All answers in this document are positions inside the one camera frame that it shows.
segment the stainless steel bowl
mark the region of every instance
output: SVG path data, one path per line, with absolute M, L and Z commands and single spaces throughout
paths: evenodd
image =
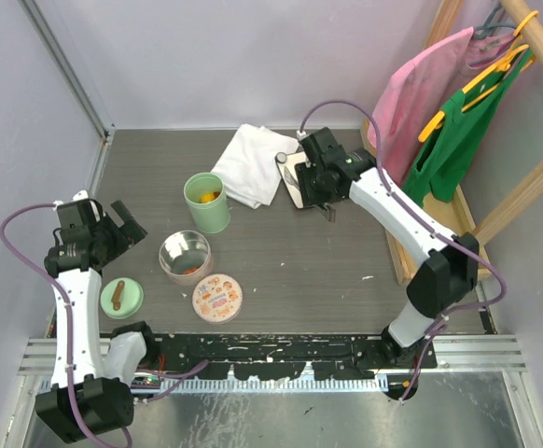
M 160 266 L 176 283 L 196 284 L 213 265 L 209 243 L 195 231 L 178 231 L 169 236 L 160 247 Z M 199 268 L 189 274 L 188 270 Z

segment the white towel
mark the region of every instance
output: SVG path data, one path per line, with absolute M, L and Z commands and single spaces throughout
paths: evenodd
M 281 179 L 275 155 L 278 152 L 293 154 L 298 148 L 296 138 L 243 124 L 212 173 L 222 179 L 226 194 L 232 199 L 251 208 L 270 205 Z

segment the grey wall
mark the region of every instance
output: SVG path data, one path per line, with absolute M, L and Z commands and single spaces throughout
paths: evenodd
M 0 0 L 0 223 L 25 205 L 86 187 L 99 143 L 20 4 Z M 53 212 L 38 211 L 8 234 L 41 262 L 56 225 Z M 27 339 L 43 335 L 52 303 L 45 281 L 0 242 L 0 436 Z
M 540 10 L 543 1 L 530 1 Z M 504 98 L 464 182 L 477 220 L 543 158 L 543 67 L 522 73 Z M 499 328 L 516 333 L 543 416 L 543 196 L 487 246 L 508 280 L 509 294 L 494 310 Z M 490 294 L 496 282 L 487 282 Z
M 49 0 L 40 4 L 50 11 Z M 120 128 L 294 126 L 331 97 L 371 107 L 439 0 L 55 2 Z M 311 124 L 358 126 L 345 106 Z

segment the cup rim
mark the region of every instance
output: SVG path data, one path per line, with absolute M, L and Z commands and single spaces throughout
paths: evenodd
M 222 184 L 222 190 L 219 192 L 219 196 L 217 198 L 215 198 L 213 201 L 209 202 L 209 203 L 195 203 L 194 201 L 192 201 L 191 199 L 188 198 L 187 196 L 187 186 L 190 182 L 196 180 L 196 177 L 201 177 L 203 175 L 210 175 L 212 177 L 215 177 L 217 180 L 219 180 L 220 184 Z M 188 202 L 188 203 L 191 203 L 191 204 L 195 204 L 195 205 L 215 205 L 216 203 L 219 203 L 222 201 L 222 196 L 224 196 L 224 194 L 226 193 L 226 185 L 224 184 L 224 181 L 222 180 L 222 178 L 215 174 L 215 173 L 197 173 L 195 175 L 192 175 L 187 182 L 185 182 L 185 186 L 182 188 L 182 192 L 183 192 L 183 195 L 185 196 L 185 200 Z
M 191 230 L 191 229 L 188 229 L 188 230 L 185 230 L 185 231 L 190 231 L 192 233 L 195 233 L 199 236 L 201 236 L 201 238 L 203 240 L 205 240 L 205 243 L 207 244 L 207 257 L 205 257 L 205 261 L 203 262 L 203 264 L 199 267 L 199 269 L 197 271 L 195 271 L 194 273 L 173 273 L 171 270 L 169 270 L 166 265 L 162 262 L 161 260 L 161 250 L 165 247 L 166 245 L 166 242 L 172 238 L 173 236 L 177 235 L 178 233 L 182 233 L 183 231 L 175 231 L 172 235 L 169 235 L 168 237 L 166 237 L 165 240 L 163 240 L 163 243 L 161 244 L 160 246 L 160 249 L 158 250 L 158 261 L 160 262 L 160 266 L 161 268 L 163 269 L 163 271 L 165 273 L 167 273 L 168 275 L 174 275 L 174 276 L 177 276 L 177 277 L 182 277 L 182 278 L 187 278 L 191 275 L 194 275 L 195 273 L 199 273 L 206 265 L 207 263 L 209 263 L 209 260 L 211 259 L 212 257 L 212 247 L 209 245 L 209 241 L 207 241 L 207 238 L 205 238 L 203 235 L 201 235 L 199 232 L 197 231 L 194 231 L 194 230 Z

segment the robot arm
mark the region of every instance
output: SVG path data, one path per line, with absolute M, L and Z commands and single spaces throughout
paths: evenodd
M 44 259 L 46 271 L 67 292 L 70 305 L 54 287 L 56 362 L 51 390 L 36 397 L 35 411 L 68 443 L 85 437 L 70 410 L 66 374 L 70 343 L 77 405 L 94 434 L 132 422 L 134 407 L 129 386 L 134 373 L 139 364 L 151 364 L 158 355 L 151 330 L 141 322 L 115 330 L 108 354 L 102 358 L 98 323 L 101 270 L 146 236 L 122 202 L 113 203 L 112 208 L 124 221 L 121 227 L 86 191 L 80 191 L 70 203 L 59 204 L 56 211 L 61 227 L 54 231 L 55 246 Z M 67 306 L 71 307 L 73 328 Z
M 435 238 L 396 202 L 383 185 L 375 159 L 365 149 L 347 154 L 328 128 L 303 138 L 300 143 L 309 160 L 296 166 L 303 204 L 316 206 L 325 213 L 331 203 L 350 198 L 380 221 L 419 266 L 407 287 L 409 300 L 382 333 L 383 354 L 396 362 L 416 349 L 443 310 L 475 287 L 477 262 Z M 385 178 L 392 191 L 399 193 L 438 233 L 451 235 L 460 245 L 479 252 L 479 244 L 472 235 L 456 236 L 403 194 L 387 173 Z

